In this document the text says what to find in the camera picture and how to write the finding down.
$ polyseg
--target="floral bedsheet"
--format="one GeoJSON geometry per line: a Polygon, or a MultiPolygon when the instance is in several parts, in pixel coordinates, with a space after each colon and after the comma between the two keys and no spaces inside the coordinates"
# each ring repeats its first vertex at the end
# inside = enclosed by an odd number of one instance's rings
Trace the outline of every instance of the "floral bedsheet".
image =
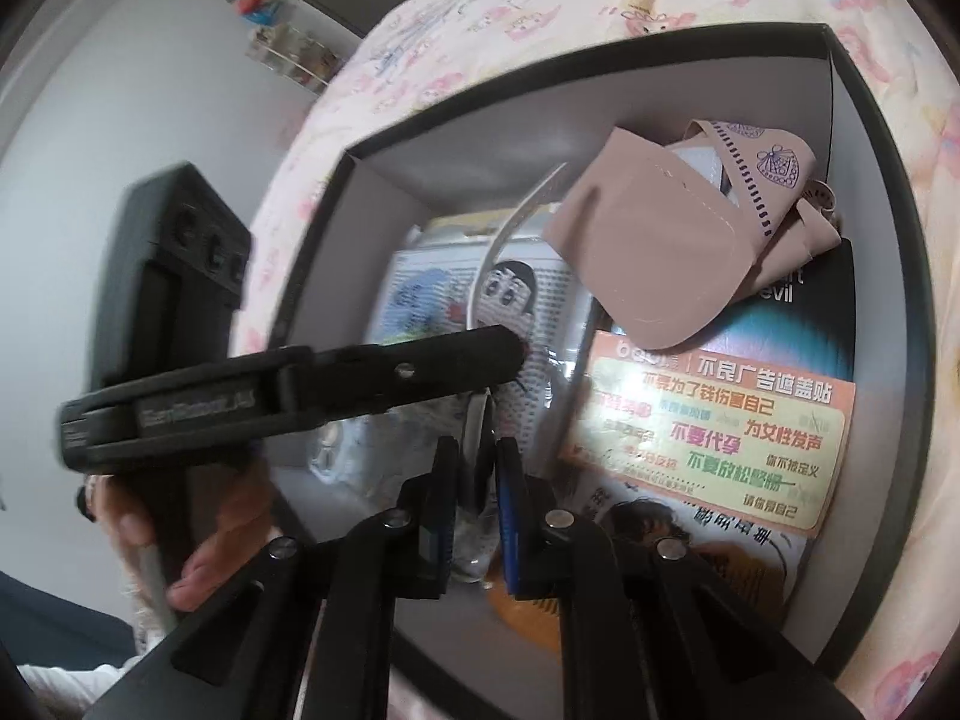
{"type": "MultiPolygon", "coordinates": [[[[378,25],[313,107],[253,222],[256,250],[233,351],[265,346],[301,236],[343,150],[459,90],[581,47],[748,20],[828,23],[904,158],[925,228],[938,328],[937,405],[913,529],[880,612],[839,685],[892,720],[960,621],[960,85],[905,0],[409,0],[378,25]]],[[[395,684],[392,710],[433,716],[395,684]]]]}

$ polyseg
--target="silver screw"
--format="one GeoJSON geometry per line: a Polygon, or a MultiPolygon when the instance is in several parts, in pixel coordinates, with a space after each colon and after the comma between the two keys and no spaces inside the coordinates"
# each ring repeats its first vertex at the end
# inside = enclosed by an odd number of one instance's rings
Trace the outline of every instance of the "silver screw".
{"type": "Polygon", "coordinates": [[[267,545],[267,549],[274,560],[286,560],[287,557],[296,555],[299,546],[296,544],[296,538],[279,536],[267,545]]]}
{"type": "Polygon", "coordinates": [[[678,538],[661,538],[656,543],[656,553],[664,560],[680,560],[686,554],[686,545],[678,538]]]}
{"type": "Polygon", "coordinates": [[[544,522],[551,528],[569,528],[573,524],[573,514],[566,509],[550,509],[546,512],[544,522]]]}
{"type": "Polygon", "coordinates": [[[410,512],[407,509],[387,509],[383,512],[383,524],[388,528],[405,528],[410,524],[410,512]]]}

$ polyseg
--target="open cardboard box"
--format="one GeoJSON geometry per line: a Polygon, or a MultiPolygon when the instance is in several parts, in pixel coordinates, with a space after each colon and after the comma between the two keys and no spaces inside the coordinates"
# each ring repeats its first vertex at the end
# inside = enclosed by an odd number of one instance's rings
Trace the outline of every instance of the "open cardboard box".
{"type": "MultiPolygon", "coordinates": [[[[836,676],[899,560],[933,407],[933,314],[920,223],[870,91],[826,26],[726,25],[581,50],[444,100],[344,153],[291,273],[272,346],[362,341],[392,254],[414,224],[514,206],[552,166],[570,183],[613,127],[659,143],[690,119],[779,127],[817,156],[856,271],[857,394],[846,460],[784,633],[836,676]]],[[[363,512],[305,468],[303,437],[269,454],[317,539],[363,512]]],[[[560,664],[494,615],[479,586],[397,603],[395,665],[457,716],[563,716],[560,664]]]]}

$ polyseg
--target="finger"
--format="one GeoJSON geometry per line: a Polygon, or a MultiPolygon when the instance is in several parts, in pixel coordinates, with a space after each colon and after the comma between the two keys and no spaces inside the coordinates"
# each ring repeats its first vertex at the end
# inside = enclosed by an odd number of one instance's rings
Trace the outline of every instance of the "finger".
{"type": "Polygon", "coordinates": [[[184,567],[184,577],[167,590],[173,608],[193,611],[219,589],[251,557],[256,555],[272,531],[270,512],[233,531],[210,536],[198,547],[184,567]]]}
{"type": "Polygon", "coordinates": [[[217,529],[232,531],[270,511],[274,486],[266,461],[251,463],[230,486],[217,512],[217,529]]]}
{"type": "Polygon", "coordinates": [[[113,476],[97,480],[93,514],[115,542],[142,547],[154,542],[154,527],[143,503],[113,476]]]}

